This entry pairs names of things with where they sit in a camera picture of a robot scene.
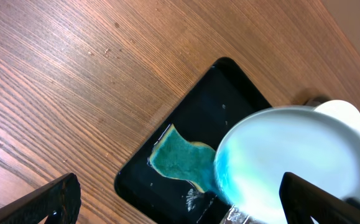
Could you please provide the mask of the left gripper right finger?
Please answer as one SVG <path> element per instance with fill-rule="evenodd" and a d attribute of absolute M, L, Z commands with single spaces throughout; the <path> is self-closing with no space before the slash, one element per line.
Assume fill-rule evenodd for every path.
<path fill-rule="evenodd" d="M 279 196 L 288 224 L 360 224 L 360 202 L 340 200 L 291 172 L 284 174 Z"/>

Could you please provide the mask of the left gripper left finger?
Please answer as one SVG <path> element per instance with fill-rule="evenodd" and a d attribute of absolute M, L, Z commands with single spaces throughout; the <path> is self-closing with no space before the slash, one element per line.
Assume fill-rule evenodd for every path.
<path fill-rule="evenodd" d="M 67 173 L 0 208 L 0 223 L 76 223 L 80 207 L 80 183 Z"/>

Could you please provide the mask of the white plate bottom stained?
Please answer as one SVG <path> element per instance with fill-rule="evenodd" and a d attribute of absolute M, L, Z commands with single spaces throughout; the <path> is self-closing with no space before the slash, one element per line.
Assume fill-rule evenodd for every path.
<path fill-rule="evenodd" d="M 360 201 L 360 136 L 307 106 L 269 108 L 234 125 L 219 144 L 222 197 L 266 223 L 285 223 L 279 197 L 291 172 L 329 194 Z"/>

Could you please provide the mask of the green yellow sponge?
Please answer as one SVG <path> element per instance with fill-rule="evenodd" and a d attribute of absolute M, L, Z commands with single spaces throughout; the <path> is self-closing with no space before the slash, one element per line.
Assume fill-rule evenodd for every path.
<path fill-rule="evenodd" d="M 216 151 L 202 142 L 184 139 L 170 124 L 152 148 L 151 167 L 161 176 L 190 182 L 201 192 L 216 188 L 213 161 Z"/>

